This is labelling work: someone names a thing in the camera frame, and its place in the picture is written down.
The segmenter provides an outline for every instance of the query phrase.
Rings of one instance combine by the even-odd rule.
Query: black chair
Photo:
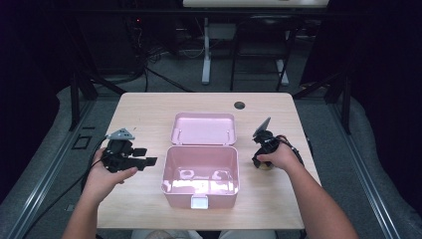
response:
[[[252,16],[237,25],[232,48],[232,75],[230,91],[233,91],[235,73],[277,73],[277,91],[282,84],[289,61],[291,48],[304,21],[296,16]],[[236,61],[240,59],[282,60],[281,71],[236,71]]]

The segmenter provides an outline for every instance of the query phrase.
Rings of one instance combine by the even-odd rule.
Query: box lid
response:
[[[231,145],[236,141],[235,118],[225,113],[179,113],[171,141],[183,145]]]

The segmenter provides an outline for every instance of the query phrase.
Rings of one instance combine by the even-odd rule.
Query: wrist strap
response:
[[[304,165],[304,161],[302,160],[302,157],[301,157],[301,155],[299,154],[299,151],[294,147],[294,146],[292,146],[292,144],[288,141],[288,139],[286,138],[286,136],[285,135],[282,135],[282,134],[280,134],[280,135],[277,135],[277,137],[276,137],[276,139],[279,141],[279,142],[281,142],[281,143],[284,143],[285,145],[287,145],[291,150],[292,150],[292,152],[295,154],[295,156],[298,158],[298,161],[303,165],[303,166],[305,166]]]

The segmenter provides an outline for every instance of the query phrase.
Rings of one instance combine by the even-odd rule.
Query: table leg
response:
[[[211,56],[210,56],[210,37],[209,37],[209,25],[208,25],[208,18],[204,20],[204,49],[205,49],[205,57],[204,57],[204,67],[202,70],[202,84],[208,85],[210,84],[210,72],[211,72]]]

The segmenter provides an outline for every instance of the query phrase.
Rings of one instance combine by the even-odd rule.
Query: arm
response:
[[[101,159],[104,149],[96,152],[94,162]],[[62,238],[96,238],[97,214],[100,203],[111,193],[118,183],[124,183],[137,173],[133,167],[125,171],[110,173],[100,161],[91,169],[81,198],[69,220]]]
[[[310,238],[358,238],[341,208],[299,163],[287,145],[280,143],[275,152],[261,154],[258,159],[270,161],[288,174]]]

